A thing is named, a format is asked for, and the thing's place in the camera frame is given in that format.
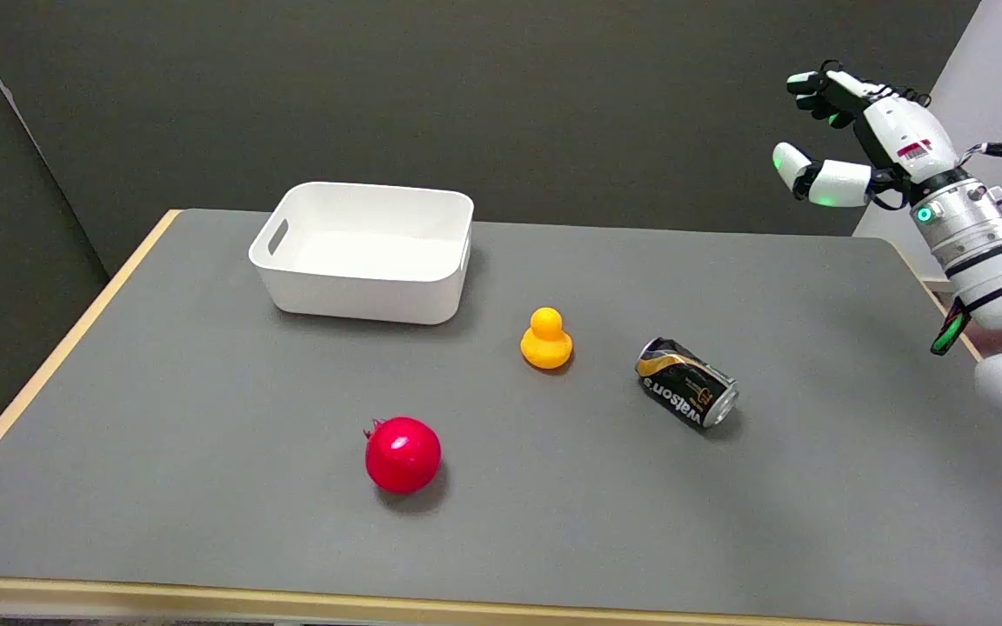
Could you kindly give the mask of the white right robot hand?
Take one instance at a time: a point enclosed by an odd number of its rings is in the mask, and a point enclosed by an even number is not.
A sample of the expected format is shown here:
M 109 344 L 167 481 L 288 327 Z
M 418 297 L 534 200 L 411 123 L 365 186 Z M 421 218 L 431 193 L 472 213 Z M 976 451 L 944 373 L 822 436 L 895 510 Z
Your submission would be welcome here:
M 835 130 L 851 128 L 867 163 L 815 159 L 791 143 L 777 143 L 772 163 L 799 201 L 826 207 L 883 207 L 878 195 L 901 194 L 903 206 L 970 175 L 959 165 L 943 124 L 930 112 L 931 98 L 915 89 L 870 83 L 827 60 L 818 70 L 788 77 L 787 91 L 800 110 Z

